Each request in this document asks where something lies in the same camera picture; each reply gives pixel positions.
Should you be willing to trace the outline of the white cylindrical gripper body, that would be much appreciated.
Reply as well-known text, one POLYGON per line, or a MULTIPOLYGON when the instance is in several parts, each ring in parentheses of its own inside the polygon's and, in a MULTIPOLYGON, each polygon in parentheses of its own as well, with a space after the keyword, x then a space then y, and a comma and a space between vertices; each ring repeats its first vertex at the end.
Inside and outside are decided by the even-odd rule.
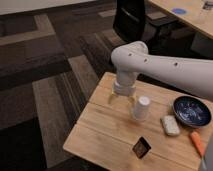
POLYGON ((132 96, 135 93, 136 88, 134 86, 123 86, 117 81, 113 83, 113 91, 122 96, 132 96))

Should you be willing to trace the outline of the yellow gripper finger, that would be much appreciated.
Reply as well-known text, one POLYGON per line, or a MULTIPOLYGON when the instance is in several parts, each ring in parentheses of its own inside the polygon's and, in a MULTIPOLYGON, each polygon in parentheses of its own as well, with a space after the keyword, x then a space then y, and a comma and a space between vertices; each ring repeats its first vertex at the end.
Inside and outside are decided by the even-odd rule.
POLYGON ((109 99, 108 99, 108 104, 111 104, 116 98, 118 97, 117 94, 110 94, 109 99))
POLYGON ((131 106, 133 107, 136 103, 136 96, 130 96, 129 101, 131 103, 131 106))

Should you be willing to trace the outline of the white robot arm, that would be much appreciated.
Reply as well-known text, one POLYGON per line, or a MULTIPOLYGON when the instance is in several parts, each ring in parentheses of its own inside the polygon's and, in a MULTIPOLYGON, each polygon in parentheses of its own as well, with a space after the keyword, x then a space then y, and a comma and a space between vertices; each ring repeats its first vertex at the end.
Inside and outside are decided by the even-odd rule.
MULTIPOLYGON (((145 74, 158 81, 185 90, 199 97, 213 101, 213 61, 150 55, 142 41, 132 42, 115 48, 111 60, 116 67, 113 91, 123 96, 134 94, 134 84, 139 74, 145 74)), ((198 107, 181 107, 189 97, 179 97, 174 102, 175 114, 184 124, 198 128, 210 121, 210 111, 198 99, 189 102, 198 107)), ((213 134, 199 165, 199 171, 213 171, 213 134)))

